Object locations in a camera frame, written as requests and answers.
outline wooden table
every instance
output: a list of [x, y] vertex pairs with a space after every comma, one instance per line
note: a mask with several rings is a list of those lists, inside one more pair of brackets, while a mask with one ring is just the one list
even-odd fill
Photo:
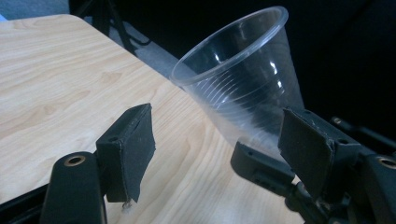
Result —
[[95, 151], [144, 103], [157, 150], [139, 202], [107, 203], [109, 223], [302, 223], [233, 172], [232, 147], [185, 92], [69, 15], [0, 23], [0, 203], [47, 184], [63, 155]]

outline plastic cup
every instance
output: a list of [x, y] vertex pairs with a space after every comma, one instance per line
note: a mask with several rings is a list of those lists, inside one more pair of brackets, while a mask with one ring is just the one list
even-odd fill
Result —
[[304, 107], [284, 25], [269, 7], [221, 28], [176, 64], [170, 80], [187, 92], [234, 146], [283, 161], [277, 149], [283, 107]]

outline screw hole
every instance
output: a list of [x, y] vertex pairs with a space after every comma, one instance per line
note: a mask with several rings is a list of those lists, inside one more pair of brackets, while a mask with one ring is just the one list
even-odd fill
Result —
[[390, 169], [396, 170], [396, 161], [390, 160], [384, 157], [379, 157], [378, 158], [379, 163], [381, 163], [383, 166], [386, 166]]
[[336, 123], [336, 124], [340, 124], [340, 123], [341, 123], [341, 120], [340, 120], [339, 118], [335, 118], [335, 119], [333, 119], [333, 121], [334, 121], [334, 123]]
[[68, 158], [65, 162], [64, 165], [65, 166], [77, 166], [82, 164], [85, 161], [85, 157], [84, 156], [73, 156]]

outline table surface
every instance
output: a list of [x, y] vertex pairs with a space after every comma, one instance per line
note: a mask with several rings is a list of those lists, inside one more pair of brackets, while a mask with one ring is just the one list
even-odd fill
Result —
[[157, 150], [139, 202], [106, 203], [109, 223], [303, 223], [233, 172], [232, 147], [185, 92], [85, 21], [1, 22], [0, 55], [0, 203], [47, 184], [58, 159], [94, 152], [126, 109], [151, 103]]

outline cup rim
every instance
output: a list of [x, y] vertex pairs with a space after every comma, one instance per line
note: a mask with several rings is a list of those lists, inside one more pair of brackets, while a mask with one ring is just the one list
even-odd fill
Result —
[[[280, 11], [280, 17], [279, 19], [269, 28], [262, 36], [260, 36], [257, 40], [255, 40], [253, 43], [251, 43], [249, 46], [247, 46], [245, 49], [241, 50], [237, 54], [235, 54], [232, 58], [228, 59], [227, 61], [220, 63], [207, 71], [204, 71], [203, 73], [190, 77], [190, 78], [185, 78], [185, 79], [179, 79], [175, 76], [175, 71], [179, 67], [180, 64], [182, 64], [190, 55], [192, 55], [196, 50], [203, 48], [207, 42], [209, 42], [214, 36], [217, 34], [221, 33], [225, 29], [235, 25], [236, 23], [246, 20], [248, 18], [254, 17], [258, 14], [262, 14], [268, 11], [272, 10], [278, 10]], [[169, 77], [169, 79], [177, 86], [183, 87], [183, 86], [188, 86], [191, 84], [194, 84], [196, 82], [202, 81], [208, 77], [214, 76], [215, 74], [219, 72], [226, 71], [230, 67], [236, 65], [237, 63], [240, 63], [242, 60], [246, 59], [249, 55], [251, 55], [253, 52], [255, 52], [257, 49], [261, 48], [264, 44], [266, 44], [269, 40], [271, 40], [278, 32], [283, 28], [285, 25], [286, 21], [288, 20], [289, 13], [284, 7], [276, 6], [276, 7], [267, 7], [264, 9], [261, 9], [259, 11], [253, 12], [251, 14], [246, 15], [245, 17], [242, 17], [236, 21], [233, 21], [229, 23], [228, 25], [222, 27], [221, 29], [217, 30], [215, 33], [201, 41], [198, 45], [196, 45], [194, 48], [189, 50], [175, 65], [175, 67], [172, 69], [172, 73]]]

